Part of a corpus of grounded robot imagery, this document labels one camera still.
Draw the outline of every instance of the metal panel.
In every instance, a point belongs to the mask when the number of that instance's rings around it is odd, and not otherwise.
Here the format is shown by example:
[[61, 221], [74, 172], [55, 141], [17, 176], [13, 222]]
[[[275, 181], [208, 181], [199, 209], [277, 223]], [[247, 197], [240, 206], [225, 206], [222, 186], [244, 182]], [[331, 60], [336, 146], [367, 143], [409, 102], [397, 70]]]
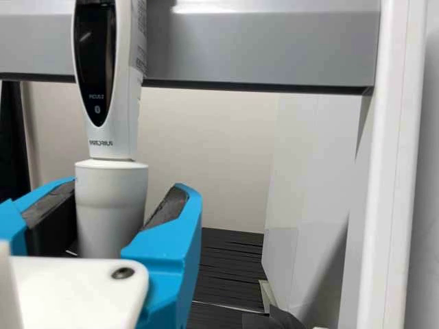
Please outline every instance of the metal panel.
[[[0, 1], [0, 77], [72, 76], [73, 4]], [[152, 80], [372, 86], [379, 0], [149, 0], [147, 31]]]

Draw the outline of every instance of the cream wall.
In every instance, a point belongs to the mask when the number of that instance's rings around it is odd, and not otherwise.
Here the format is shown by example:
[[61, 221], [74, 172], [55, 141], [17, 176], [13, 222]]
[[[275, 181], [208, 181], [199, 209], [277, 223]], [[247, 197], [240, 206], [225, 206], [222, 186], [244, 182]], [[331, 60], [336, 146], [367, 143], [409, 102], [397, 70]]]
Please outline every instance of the cream wall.
[[[276, 93], [143, 88], [138, 161], [150, 166], [150, 214], [174, 182], [204, 198], [203, 225], [263, 232]], [[74, 84], [23, 86], [33, 187], [73, 175], [88, 158]]]

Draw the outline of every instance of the white panel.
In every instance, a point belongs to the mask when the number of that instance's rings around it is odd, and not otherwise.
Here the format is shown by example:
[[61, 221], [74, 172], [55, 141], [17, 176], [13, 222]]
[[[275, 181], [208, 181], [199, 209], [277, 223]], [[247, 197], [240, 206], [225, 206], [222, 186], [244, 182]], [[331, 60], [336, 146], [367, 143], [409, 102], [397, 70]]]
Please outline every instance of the white panel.
[[265, 224], [277, 239], [263, 266], [280, 307], [308, 326], [337, 324], [360, 108], [360, 96], [281, 96]]
[[[142, 264], [114, 259], [10, 259], [25, 329], [136, 327], [149, 285]], [[112, 278], [124, 267], [134, 270], [132, 276]]]
[[292, 292], [298, 230], [272, 228], [263, 237], [262, 265], [277, 306], [287, 310]]
[[425, 1], [381, 4], [358, 329], [402, 328], [418, 153]]

